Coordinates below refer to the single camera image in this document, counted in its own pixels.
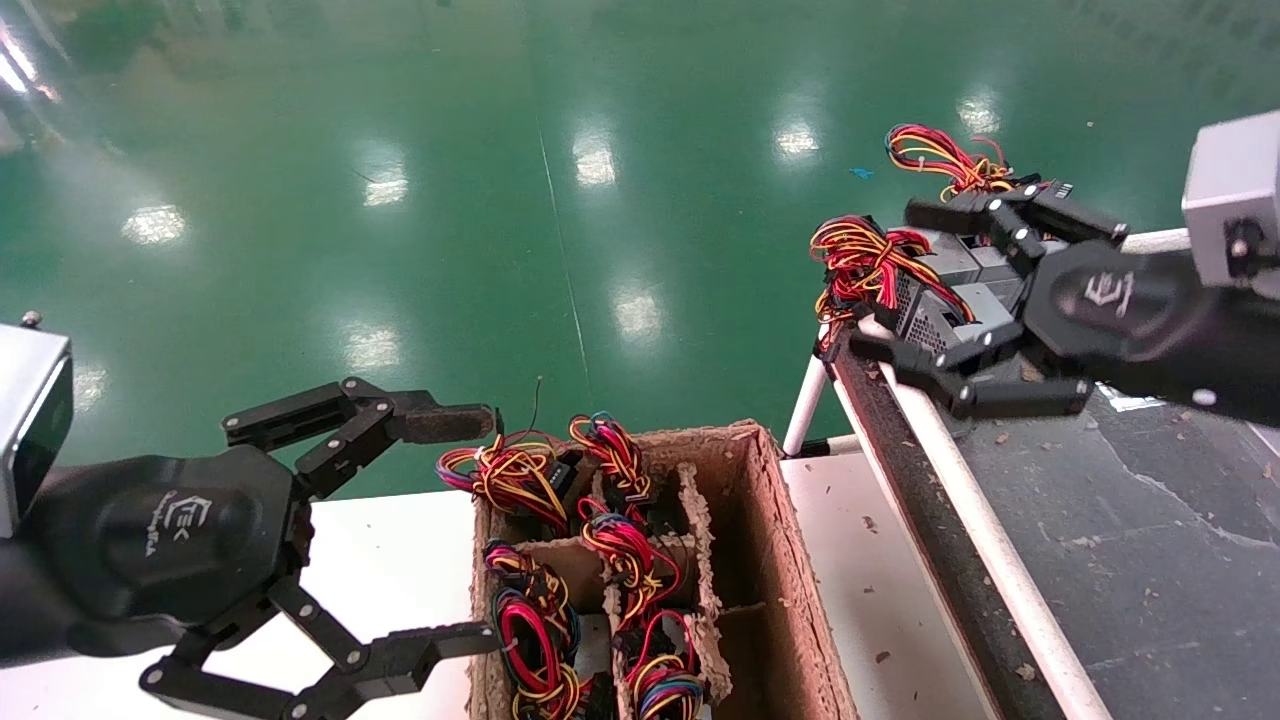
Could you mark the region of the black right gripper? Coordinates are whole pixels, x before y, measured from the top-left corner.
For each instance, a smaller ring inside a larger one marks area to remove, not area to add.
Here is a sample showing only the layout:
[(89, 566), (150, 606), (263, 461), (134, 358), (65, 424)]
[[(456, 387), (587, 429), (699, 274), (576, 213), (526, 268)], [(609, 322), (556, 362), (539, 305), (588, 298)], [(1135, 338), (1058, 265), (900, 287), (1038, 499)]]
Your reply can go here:
[[(1093, 393), (1092, 380), (1124, 395), (1226, 410), (1225, 379), (1211, 366), (1222, 361), (1217, 333), (1236, 291), (1204, 284), (1188, 252), (1116, 250), (1129, 224), (1078, 202), (1061, 183), (963, 193), (946, 202), (910, 199), (905, 222), (984, 236), (1019, 275), (1032, 277), (1025, 327), (997, 325), (942, 352), (854, 327), (850, 354), (888, 365), (899, 386), (920, 391), (959, 419), (1076, 415)], [(1075, 245), (1048, 254), (1047, 234)], [(1044, 372), (1039, 382), (977, 380), (977, 373), (1030, 345), (1027, 329), (1052, 359), (1084, 378)]]

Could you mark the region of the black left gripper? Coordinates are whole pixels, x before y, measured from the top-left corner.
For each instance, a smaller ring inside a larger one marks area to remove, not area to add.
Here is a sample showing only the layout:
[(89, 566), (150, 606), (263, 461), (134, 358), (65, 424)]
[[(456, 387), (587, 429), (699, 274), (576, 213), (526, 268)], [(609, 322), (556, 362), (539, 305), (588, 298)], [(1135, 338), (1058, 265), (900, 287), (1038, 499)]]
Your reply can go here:
[[(115, 659), (178, 642), (138, 680), (172, 708), (348, 719), (372, 701), (419, 693), (445, 660), (500, 650), (486, 623), (361, 643), (296, 580), (314, 537), (310, 498), (328, 498), (398, 442), (485, 439), (500, 429), (498, 410), (348, 377), (233, 413), (221, 428), (234, 448), (211, 457), (51, 471), (20, 524), (22, 660)], [(311, 438), (320, 442), (294, 474), (265, 454)], [(276, 615), (329, 659), (315, 683), (291, 693), (205, 670), (216, 650)]]

